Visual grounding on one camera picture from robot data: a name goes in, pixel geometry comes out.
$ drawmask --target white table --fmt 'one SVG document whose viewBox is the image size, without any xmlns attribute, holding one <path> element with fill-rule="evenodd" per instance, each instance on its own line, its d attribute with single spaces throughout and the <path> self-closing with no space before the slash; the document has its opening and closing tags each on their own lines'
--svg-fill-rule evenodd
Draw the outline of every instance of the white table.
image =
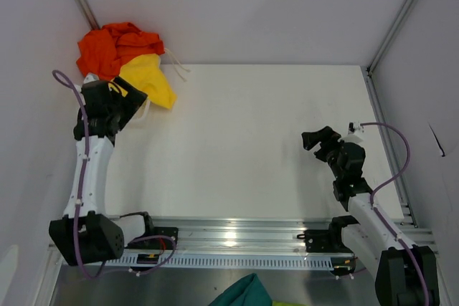
<svg viewBox="0 0 459 306">
<path fill-rule="evenodd" d="M 188 82 L 163 66 L 178 95 L 116 137 L 108 168 L 110 215 L 329 219 L 345 214 L 330 168 L 303 150 L 301 133 L 374 121 L 357 66 L 188 65 Z M 390 176 L 378 128 L 366 129 L 364 177 Z M 377 200 L 403 219 L 393 184 Z"/>
</svg>

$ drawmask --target perforated metal strip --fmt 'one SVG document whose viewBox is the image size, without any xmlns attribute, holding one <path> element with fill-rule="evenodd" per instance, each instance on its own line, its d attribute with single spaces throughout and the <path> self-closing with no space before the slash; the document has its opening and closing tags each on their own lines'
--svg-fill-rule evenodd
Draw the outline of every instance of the perforated metal strip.
<svg viewBox="0 0 459 306">
<path fill-rule="evenodd" d="M 112 267 L 153 267 L 155 264 L 137 263 L 138 254 L 124 254 L 120 259 L 107 262 Z M 167 253 L 160 257 L 161 263 Z M 215 269 L 288 269 L 333 270 L 330 257 L 252 256 L 224 254 L 176 254 L 164 265 L 173 268 Z"/>
</svg>

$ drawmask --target orange cloth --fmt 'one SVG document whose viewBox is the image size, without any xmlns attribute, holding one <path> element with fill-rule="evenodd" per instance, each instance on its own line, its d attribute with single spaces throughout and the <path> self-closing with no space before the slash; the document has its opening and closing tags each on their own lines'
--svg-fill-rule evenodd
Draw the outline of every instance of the orange cloth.
<svg viewBox="0 0 459 306">
<path fill-rule="evenodd" d="M 142 54 L 164 54 L 164 45 L 154 32 L 142 32 L 127 22 L 107 24 L 91 30 L 78 42 L 81 57 L 77 66 L 83 76 L 95 73 L 100 79 L 112 80 L 120 68 Z"/>
</svg>

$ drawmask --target gray floor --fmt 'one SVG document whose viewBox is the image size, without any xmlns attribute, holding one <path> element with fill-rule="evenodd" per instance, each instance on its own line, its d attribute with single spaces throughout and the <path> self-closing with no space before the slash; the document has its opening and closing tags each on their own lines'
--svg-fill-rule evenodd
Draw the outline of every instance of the gray floor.
<svg viewBox="0 0 459 306">
<path fill-rule="evenodd" d="M 354 280 L 328 279 L 328 272 L 165 268 L 135 277 L 125 272 L 82 282 L 80 272 L 64 266 L 51 305 L 186 305 L 205 306 L 232 283 L 256 272 L 277 301 L 305 305 L 377 306 L 368 273 Z"/>
</svg>

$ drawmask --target fabric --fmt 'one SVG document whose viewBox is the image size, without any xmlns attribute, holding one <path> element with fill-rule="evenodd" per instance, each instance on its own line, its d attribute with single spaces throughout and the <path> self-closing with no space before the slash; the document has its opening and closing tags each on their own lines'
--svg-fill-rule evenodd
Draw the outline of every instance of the fabric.
<svg viewBox="0 0 459 306">
<path fill-rule="evenodd" d="M 140 55 L 121 67 L 120 77 L 145 92 L 152 103 L 172 109 L 177 96 L 159 69 L 160 62 L 157 54 Z"/>
<path fill-rule="evenodd" d="M 164 44 L 154 32 L 142 32 L 129 22 L 107 24 L 91 30 L 78 42 L 77 66 L 83 76 L 94 73 L 103 80 L 116 77 L 123 65 L 141 54 L 164 53 Z"/>
<path fill-rule="evenodd" d="M 258 276 L 250 274 L 226 289 L 209 306 L 271 306 L 272 303 Z"/>
<path fill-rule="evenodd" d="M 300 304 L 288 304 L 287 302 L 273 301 L 273 306 L 305 306 Z"/>
</svg>

